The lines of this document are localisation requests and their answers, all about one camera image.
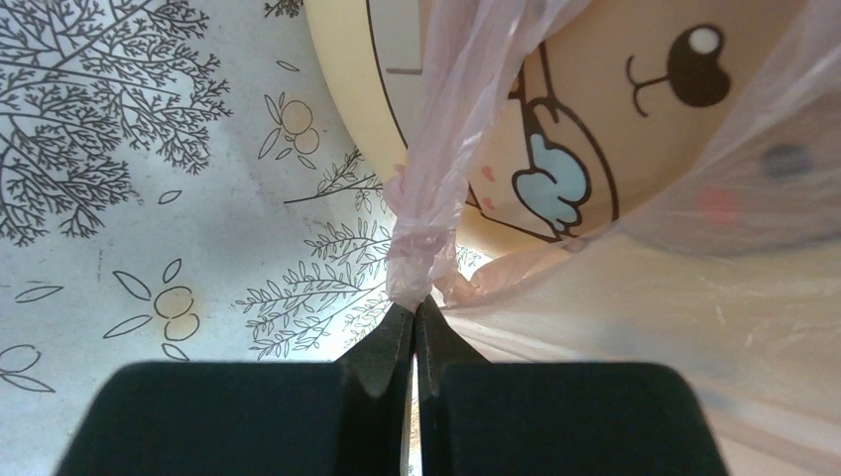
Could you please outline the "yellow trash bin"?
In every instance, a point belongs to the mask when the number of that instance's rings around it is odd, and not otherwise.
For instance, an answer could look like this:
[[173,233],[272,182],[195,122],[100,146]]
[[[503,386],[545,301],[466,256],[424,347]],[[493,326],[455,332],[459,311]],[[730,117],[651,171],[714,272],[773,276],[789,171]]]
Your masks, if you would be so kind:
[[682,176],[802,1],[310,1],[329,91],[378,179],[483,131],[460,194],[485,250],[592,233]]

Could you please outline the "pink plastic trash bag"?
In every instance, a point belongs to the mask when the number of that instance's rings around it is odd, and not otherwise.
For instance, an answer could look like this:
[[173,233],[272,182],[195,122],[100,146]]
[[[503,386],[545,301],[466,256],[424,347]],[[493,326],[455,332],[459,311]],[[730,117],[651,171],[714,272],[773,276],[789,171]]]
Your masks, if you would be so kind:
[[441,293],[506,356],[663,363],[735,472],[840,471],[840,5],[798,14],[697,161],[596,231],[509,252],[465,238],[482,90],[387,184],[390,298]]

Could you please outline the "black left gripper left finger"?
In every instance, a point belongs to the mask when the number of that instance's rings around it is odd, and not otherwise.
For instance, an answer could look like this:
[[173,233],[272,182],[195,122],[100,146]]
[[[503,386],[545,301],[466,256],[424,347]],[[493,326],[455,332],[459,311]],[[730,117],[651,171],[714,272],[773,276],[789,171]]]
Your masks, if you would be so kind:
[[396,304],[337,363],[346,372],[340,475],[404,475],[408,467],[414,314]]

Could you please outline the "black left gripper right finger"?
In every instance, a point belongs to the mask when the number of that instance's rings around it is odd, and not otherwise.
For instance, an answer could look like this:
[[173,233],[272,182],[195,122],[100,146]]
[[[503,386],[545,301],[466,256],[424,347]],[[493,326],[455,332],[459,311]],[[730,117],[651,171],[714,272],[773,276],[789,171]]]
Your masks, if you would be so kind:
[[442,378],[450,364],[487,364],[489,360],[450,327],[431,296],[416,310],[414,337],[422,470],[425,475],[450,475],[450,438],[440,390]]

